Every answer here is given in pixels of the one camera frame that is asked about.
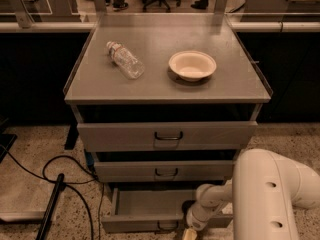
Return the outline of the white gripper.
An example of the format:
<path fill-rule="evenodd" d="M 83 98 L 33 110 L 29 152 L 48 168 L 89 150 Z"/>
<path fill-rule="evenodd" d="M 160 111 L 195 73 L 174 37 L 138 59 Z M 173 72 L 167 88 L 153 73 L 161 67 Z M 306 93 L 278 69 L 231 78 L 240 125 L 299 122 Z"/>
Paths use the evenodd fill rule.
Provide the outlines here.
<path fill-rule="evenodd" d="M 196 240 L 196 231 L 202 231 L 207 226 L 212 216 L 212 207 L 205 207 L 200 203 L 192 204 L 186 215 L 186 223 L 189 228 L 184 230 L 182 240 Z"/>

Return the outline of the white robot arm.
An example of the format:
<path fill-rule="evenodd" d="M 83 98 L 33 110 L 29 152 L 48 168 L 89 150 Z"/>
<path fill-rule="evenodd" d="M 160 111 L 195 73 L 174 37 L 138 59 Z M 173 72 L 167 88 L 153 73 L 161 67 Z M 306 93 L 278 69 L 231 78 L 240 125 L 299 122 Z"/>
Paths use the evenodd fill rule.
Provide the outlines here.
<path fill-rule="evenodd" d="M 247 150 L 235 162 L 231 183 L 197 188 L 182 240 L 196 240 L 227 204 L 233 207 L 234 240 L 299 240 L 293 209 L 320 205 L 320 175 L 272 151 Z"/>

